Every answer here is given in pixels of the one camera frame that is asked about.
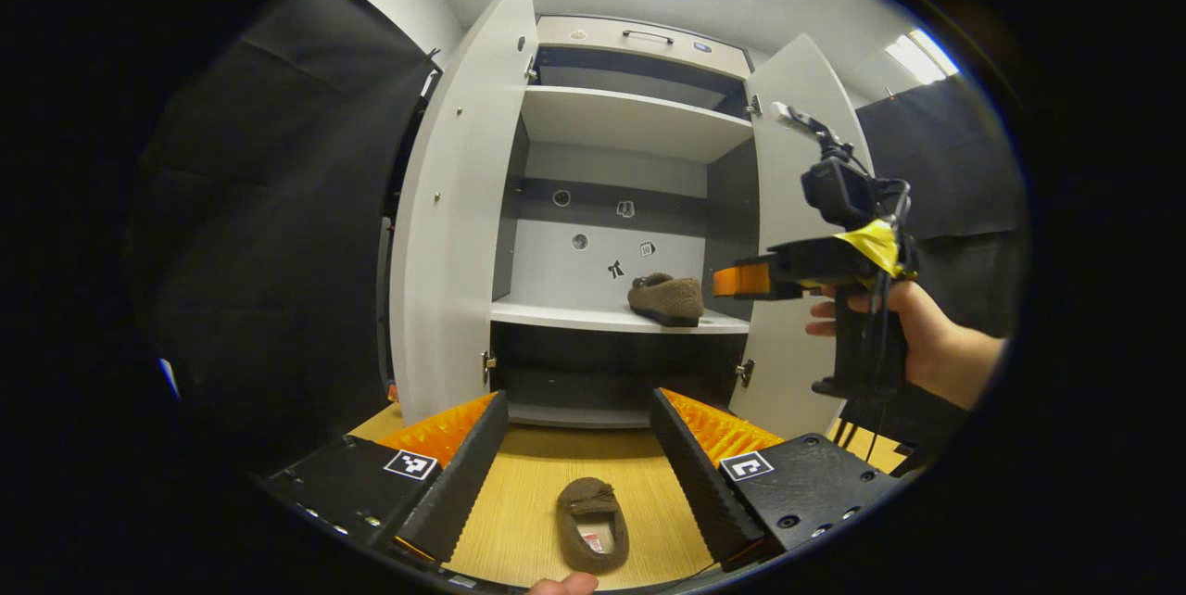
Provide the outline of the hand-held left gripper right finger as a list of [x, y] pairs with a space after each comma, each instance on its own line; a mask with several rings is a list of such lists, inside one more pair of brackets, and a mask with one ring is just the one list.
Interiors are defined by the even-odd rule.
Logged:
[[665, 388], [651, 394], [650, 426], [723, 571], [798, 554], [907, 482], [825, 435], [776, 437]]

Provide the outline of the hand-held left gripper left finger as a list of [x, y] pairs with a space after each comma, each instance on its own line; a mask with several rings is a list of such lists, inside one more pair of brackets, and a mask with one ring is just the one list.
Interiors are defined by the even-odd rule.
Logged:
[[263, 488], [361, 549], [448, 563], [508, 426], [506, 394], [486, 394], [385, 439], [343, 435]]

